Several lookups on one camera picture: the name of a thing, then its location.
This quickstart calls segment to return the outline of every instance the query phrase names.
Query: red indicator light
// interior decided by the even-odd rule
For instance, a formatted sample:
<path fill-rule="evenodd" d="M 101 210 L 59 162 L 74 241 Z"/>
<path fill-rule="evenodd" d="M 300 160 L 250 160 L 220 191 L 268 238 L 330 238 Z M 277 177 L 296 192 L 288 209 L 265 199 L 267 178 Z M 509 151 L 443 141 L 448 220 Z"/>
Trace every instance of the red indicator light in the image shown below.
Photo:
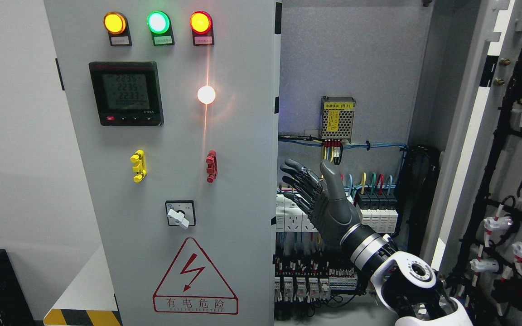
<path fill-rule="evenodd" d="M 194 12 L 190 16 L 190 27 L 197 34 L 206 34 L 213 27 L 211 15 L 204 11 Z"/>

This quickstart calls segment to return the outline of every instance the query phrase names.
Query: lightning bolt symbol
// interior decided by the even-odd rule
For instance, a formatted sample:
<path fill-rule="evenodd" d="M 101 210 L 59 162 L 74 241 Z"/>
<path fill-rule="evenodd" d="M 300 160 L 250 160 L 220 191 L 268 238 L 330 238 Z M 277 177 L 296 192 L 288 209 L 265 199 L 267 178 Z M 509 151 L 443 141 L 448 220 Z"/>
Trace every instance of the lightning bolt symbol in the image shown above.
<path fill-rule="evenodd" d="M 190 256 L 190 258 L 188 259 L 189 261 L 186 263 L 186 265 L 184 265 L 184 268 L 183 270 L 180 271 L 180 275 L 182 274 L 186 274 L 186 273 L 190 273 L 190 272 L 194 272 L 195 270 L 197 270 L 197 274 L 193 277 L 193 279 L 188 283 L 188 284 L 185 284 L 184 285 L 184 290 L 183 292 L 187 291 L 188 289 L 190 289 L 190 285 L 193 283 L 194 280 L 196 280 L 196 278 L 203 272 L 203 269 L 205 269 L 205 266 L 202 266 L 200 268 L 193 268 L 193 269 L 187 269 L 189 268 L 189 266 L 194 262 L 194 260 L 197 258 L 197 254 L 192 254 Z"/>

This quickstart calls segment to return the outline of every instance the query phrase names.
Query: warning triangle sign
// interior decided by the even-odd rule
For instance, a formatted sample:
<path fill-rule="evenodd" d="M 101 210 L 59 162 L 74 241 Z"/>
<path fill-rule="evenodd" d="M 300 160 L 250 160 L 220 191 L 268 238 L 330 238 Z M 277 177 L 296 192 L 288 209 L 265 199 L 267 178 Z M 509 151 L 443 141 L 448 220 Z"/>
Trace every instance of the warning triangle sign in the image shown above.
<path fill-rule="evenodd" d="M 188 237 L 153 295 L 160 313 L 238 314 L 239 299 L 205 250 Z"/>

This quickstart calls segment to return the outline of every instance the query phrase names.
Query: yellow black hazard stripe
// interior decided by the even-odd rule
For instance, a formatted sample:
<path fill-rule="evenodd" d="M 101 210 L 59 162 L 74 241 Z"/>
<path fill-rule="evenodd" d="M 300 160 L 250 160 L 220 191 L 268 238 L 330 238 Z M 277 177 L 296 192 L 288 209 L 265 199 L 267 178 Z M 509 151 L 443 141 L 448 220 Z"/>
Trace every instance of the yellow black hazard stripe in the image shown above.
<path fill-rule="evenodd" d="M 119 312 L 52 309 L 43 319 L 46 326 L 122 326 Z"/>

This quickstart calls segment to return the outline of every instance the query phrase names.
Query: green indicator light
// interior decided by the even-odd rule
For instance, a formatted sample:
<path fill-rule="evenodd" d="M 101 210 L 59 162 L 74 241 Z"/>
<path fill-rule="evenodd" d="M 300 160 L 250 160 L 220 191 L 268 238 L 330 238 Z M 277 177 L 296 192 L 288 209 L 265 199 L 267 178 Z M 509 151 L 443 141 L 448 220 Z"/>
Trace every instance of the green indicator light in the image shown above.
<path fill-rule="evenodd" d="M 146 24 L 153 33 L 162 34 L 170 28 L 170 19 L 164 12 L 154 11 L 146 19 Z"/>

